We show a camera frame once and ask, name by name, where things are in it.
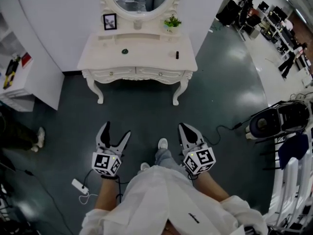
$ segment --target potted plant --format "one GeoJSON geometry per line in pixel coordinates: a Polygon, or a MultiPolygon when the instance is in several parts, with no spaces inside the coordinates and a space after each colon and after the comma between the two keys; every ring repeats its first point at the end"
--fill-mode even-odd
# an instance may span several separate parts
{"type": "Polygon", "coordinates": [[[172,34],[177,33],[178,26],[180,25],[181,21],[179,21],[178,18],[174,16],[174,14],[170,18],[164,20],[164,28],[166,29],[166,31],[172,34]]]}

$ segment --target vanity table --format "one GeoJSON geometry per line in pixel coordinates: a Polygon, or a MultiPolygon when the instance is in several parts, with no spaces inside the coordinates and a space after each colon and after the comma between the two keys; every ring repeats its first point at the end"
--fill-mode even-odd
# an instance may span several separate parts
{"type": "Polygon", "coordinates": [[[102,24],[89,36],[77,67],[98,95],[99,104],[103,94],[95,81],[111,83],[117,79],[179,82],[173,105],[179,104],[178,97],[198,68],[189,37],[164,28],[164,20],[176,14],[178,3],[165,0],[151,12],[131,12],[114,0],[100,0],[102,15],[116,13],[117,29],[104,30],[101,15],[102,24]]]}

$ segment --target picture frame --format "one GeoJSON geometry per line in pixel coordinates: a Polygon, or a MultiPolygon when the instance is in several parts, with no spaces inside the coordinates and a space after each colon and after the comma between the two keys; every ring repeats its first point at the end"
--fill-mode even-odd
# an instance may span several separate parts
{"type": "Polygon", "coordinates": [[[103,15],[104,30],[117,29],[116,13],[103,15]]]}

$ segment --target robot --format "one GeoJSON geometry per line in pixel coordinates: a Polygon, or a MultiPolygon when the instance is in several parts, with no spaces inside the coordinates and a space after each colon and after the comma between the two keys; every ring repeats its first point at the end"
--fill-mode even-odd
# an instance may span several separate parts
{"type": "MultiPolygon", "coordinates": [[[[184,166],[193,175],[209,170],[216,160],[212,148],[204,142],[201,132],[185,123],[180,123],[178,129],[182,153],[185,156],[184,166]]],[[[109,130],[110,122],[108,121],[97,134],[97,151],[92,155],[92,169],[102,178],[117,178],[117,170],[122,164],[120,158],[123,156],[122,153],[127,146],[131,132],[126,132],[118,145],[111,145],[109,130]]]]}

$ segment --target sneaker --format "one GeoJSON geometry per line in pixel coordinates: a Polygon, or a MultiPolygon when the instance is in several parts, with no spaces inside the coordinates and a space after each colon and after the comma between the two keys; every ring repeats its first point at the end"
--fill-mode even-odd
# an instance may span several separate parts
{"type": "Polygon", "coordinates": [[[31,148],[32,151],[34,152],[38,152],[39,151],[39,148],[38,146],[34,145],[32,148],[31,148]]]}
{"type": "Polygon", "coordinates": [[[43,148],[44,143],[45,143],[45,130],[42,127],[39,128],[37,137],[38,137],[37,146],[39,148],[43,148]]]}
{"type": "Polygon", "coordinates": [[[159,142],[157,143],[158,149],[160,149],[160,148],[167,149],[167,147],[168,147],[168,143],[167,143],[167,140],[165,138],[160,139],[159,142]]]}
{"type": "Polygon", "coordinates": [[[149,169],[150,168],[150,165],[146,162],[142,163],[140,165],[140,170],[146,170],[146,169],[149,169]]]}

